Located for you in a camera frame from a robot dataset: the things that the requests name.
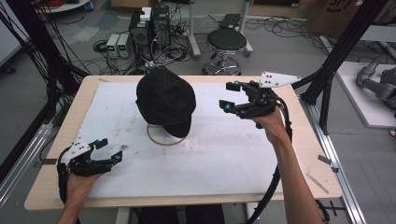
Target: black baseball cap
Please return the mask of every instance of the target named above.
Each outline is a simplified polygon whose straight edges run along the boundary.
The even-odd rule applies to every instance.
[[[178,138],[189,134],[196,103],[186,80],[166,68],[155,68],[137,83],[136,96],[137,107],[148,124],[162,125]]]

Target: desk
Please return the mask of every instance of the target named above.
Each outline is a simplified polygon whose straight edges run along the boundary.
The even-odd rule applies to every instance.
[[[95,76],[85,77],[75,101],[64,120],[50,151],[49,159],[58,159],[59,154],[76,139],[78,129],[84,120],[96,88],[101,82],[137,82],[141,77]],[[225,83],[235,81],[235,77],[183,77],[190,83]],[[238,77],[239,81],[259,81],[260,77]],[[307,183],[316,198],[341,197],[341,188],[335,179],[332,169],[327,163],[318,160],[318,155],[324,155],[320,144],[305,116],[303,109],[291,86],[275,89],[283,98],[290,109],[290,119],[293,128],[293,144],[300,162],[309,175]],[[26,199],[25,207],[28,210],[60,209],[64,205],[54,197],[58,190],[57,172],[55,165],[43,165],[41,171]],[[199,196],[173,196],[173,197],[137,197],[137,198],[112,198],[89,200],[87,207],[138,207],[151,205],[178,205],[202,203],[248,203],[257,202],[262,198],[262,193],[251,192],[240,195],[199,195]],[[282,195],[275,195],[273,200],[283,200]]]

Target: gray floor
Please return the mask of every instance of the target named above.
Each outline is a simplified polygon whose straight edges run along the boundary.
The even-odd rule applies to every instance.
[[[71,45],[73,51],[81,60],[90,60],[101,57],[92,50],[92,44],[106,39],[110,32],[127,30],[128,20],[115,18],[108,10],[95,10],[87,13],[83,10],[74,10],[57,15],[58,21],[76,21],[78,26],[100,26],[99,32],[88,42],[76,42]],[[210,20],[208,17],[196,19],[196,27],[202,22]],[[212,21],[204,24],[201,33],[213,30],[216,24]],[[295,33],[282,31],[282,35],[292,36]],[[317,71],[326,59],[321,49],[314,46],[313,40],[306,37],[279,37],[268,32],[263,27],[245,30],[245,35],[254,48],[250,57],[237,55],[234,58],[243,67],[243,76],[259,76],[263,70],[283,74],[306,77]],[[197,61],[172,63],[167,67],[179,75],[201,75],[204,62],[212,54],[205,45],[205,35],[198,35],[197,41],[202,57]],[[353,51],[353,56],[376,53],[360,43]],[[11,62],[17,68],[15,74],[0,74],[0,161],[3,161],[9,151],[15,146],[23,132],[27,129],[34,117],[46,102],[46,86],[33,64],[24,52],[18,53]],[[100,69],[91,64],[88,66],[94,74]],[[297,90],[304,92],[305,87]],[[347,94],[335,78],[332,89],[332,101],[329,113],[329,132],[345,169],[348,180],[355,192],[359,205],[367,223],[395,223],[396,220],[396,142],[389,137],[388,130],[366,128],[357,111],[353,107]],[[45,156],[50,146],[43,150]],[[10,196],[2,199],[4,203],[0,210],[0,223],[53,223],[60,211],[27,211],[24,209],[24,200],[39,172],[35,168],[35,161],[29,165],[27,172],[22,175],[21,181]],[[334,200],[335,206],[344,206],[342,200]],[[242,204],[224,204],[224,213],[227,223],[244,223],[245,209]],[[116,209],[85,209],[81,214],[83,223],[114,223]],[[332,223],[350,223],[346,212],[337,211],[337,217],[329,211]],[[271,202],[261,215],[262,223],[286,223],[282,202]]]

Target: black stool seat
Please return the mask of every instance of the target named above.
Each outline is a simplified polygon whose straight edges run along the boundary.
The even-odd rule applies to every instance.
[[[234,29],[218,29],[207,36],[207,44],[220,50],[240,50],[247,44],[247,39]]]

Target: white board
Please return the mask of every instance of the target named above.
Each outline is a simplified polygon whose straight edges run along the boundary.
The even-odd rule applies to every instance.
[[[358,73],[366,65],[367,63],[343,63],[338,69],[341,83],[367,127],[394,128],[396,127],[396,118],[394,118],[396,110],[387,107],[382,100],[376,98],[372,91],[356,85]],[[382,72],[394,66],[379,64],[372,80],[379,82]]]
[[[135,104],[135,83],[101,83],[78,136],[87,143],[107,138],[92,158],[108,159],[123,150],[123,160],[92,188],[91,198],[224,195],[265,192],[276,156],[265,132],[251,120],[226,114],[219,99],[247,103],[244,92],[225,84],[192,84],[197,106],[191,131],[178,145],[162,147],[149,140]],[[156,139],[173,137],[163,130]],[[276,192],[282,192],[279,184]]]

